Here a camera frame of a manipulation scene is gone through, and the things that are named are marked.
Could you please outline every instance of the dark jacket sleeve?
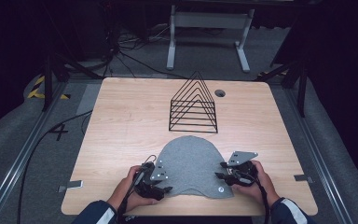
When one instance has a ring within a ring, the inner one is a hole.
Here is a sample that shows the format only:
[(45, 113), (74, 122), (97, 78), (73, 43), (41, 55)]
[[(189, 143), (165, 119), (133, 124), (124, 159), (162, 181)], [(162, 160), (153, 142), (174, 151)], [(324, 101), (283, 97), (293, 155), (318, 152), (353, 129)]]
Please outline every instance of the dark jacket sleeve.
[(316, 224), (295, 203), (285, 198), (271, 206), (271, 221), (273, 224)]
[(97, 201), (90, 203), (72, 222), (74, 224), (116, 223), (117, 211), (109, 203)]

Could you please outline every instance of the hand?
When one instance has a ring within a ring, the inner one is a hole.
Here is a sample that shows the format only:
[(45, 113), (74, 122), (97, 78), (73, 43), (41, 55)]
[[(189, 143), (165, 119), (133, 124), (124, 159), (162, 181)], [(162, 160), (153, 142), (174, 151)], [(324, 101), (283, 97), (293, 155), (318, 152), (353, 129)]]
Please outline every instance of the hand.
[[(255, 168), (257, 169), (257, 177), (260, 180), (261, 186), (263, 186), (267, 192), (268, 206), (272, 206), (278, 199), (280, 199), (280, 196), (275, 191), (271, 178), (269, 178), (269, 175), (266, 172), (264, 172), (263, 166), (261, 165), (260, 161), (252, 161), (252, 163), (255, 165)], [(233, 185), (232, 188), (240, 193), (253, 197), (258, 203), (263, 204), (261, 191), (256, 183), (254, 183), (250, 187)]]
[[(120, 181), (115, 191), (113, 191), (112, 196), (110, 196), (110, 198), (107, 200), (107, 202), (110, 203), (116, 209), (116, 211), (120, 207), (121, 202), (123, 202), (123, 199), (126, 196), (127, 191), (131, 186), (134, 175), (136, 174), (137, 171), (139, 171), (140, 168), (141, 166), (139, 165), (132, 166), (129, 170), (127, 177), (123, 178)], [(129, 212), (130, 210), (134, 209), (137, 206), (151, 205), (151, 204), (156, 204), (157, 202), (158, 201), (155, 199), (143, 198), (139, 196), (136, 192), (133, 192), (128, 199), (126, 212)]]

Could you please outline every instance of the person's left hand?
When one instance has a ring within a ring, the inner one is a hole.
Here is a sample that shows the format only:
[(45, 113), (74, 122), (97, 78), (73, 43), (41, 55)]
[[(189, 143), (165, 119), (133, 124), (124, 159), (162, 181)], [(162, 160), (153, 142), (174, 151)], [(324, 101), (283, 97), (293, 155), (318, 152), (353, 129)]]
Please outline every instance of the person's left hand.
[[(110, 198), (107, 200), (107, 202), (110, 203), (116, 209), (116, 211), (120, 207), (121, 202), (123, 202), (123, 199), (131, 186), (134, 175), (137, 171), (139, 171), (140, 168), (141, 166), (139, 165), (132, 166), (129, 170), (129, 173), (127, 174), (127, 177), (123, 178), (120, 181), (115, 191), (113, 191), (112, 196), (110, 196)], [(129, 212), (137, 206), (151, 205), (156, 204), (157, 202), (158, 201), (156, 199), (143, 198), (139, 196), (136, 192), (133, 192), (128, 199), (126, 212)]]

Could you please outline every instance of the black wire rack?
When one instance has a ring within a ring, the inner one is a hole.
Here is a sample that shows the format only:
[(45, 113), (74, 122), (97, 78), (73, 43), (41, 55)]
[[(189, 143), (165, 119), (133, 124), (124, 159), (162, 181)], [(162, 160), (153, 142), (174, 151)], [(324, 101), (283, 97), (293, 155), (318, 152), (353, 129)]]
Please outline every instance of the black wire rack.
[(171, 99), (169, 131), (217, 133), (214, 100), (199, 72)]

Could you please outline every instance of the black controller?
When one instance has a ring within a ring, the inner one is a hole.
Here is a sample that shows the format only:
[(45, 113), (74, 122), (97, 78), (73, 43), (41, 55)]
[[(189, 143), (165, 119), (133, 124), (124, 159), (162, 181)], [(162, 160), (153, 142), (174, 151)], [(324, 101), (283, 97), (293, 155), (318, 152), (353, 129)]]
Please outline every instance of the black controller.
[(164, 194), (168, 193), (172, 187), (164, 189), (156, 187), (158, 183), (167, 179), (166, 172), (163, 170), (162, 164), (155, 167), (152, 161), (142, 164), (141, 170), (135, 175), (135, 191), (144, 198), (153, 198), (158, 201), (164, 198)]
[(254, 152), (234, 152), (228, 162), (220, 162), (223, 168), (228, 169), (228, 175), (215, 174), (219, 179), (224, 179), (229, 186), (252, 186), (257, 179), (257, 169), (249, 160), (256, 156), (257, 153)]

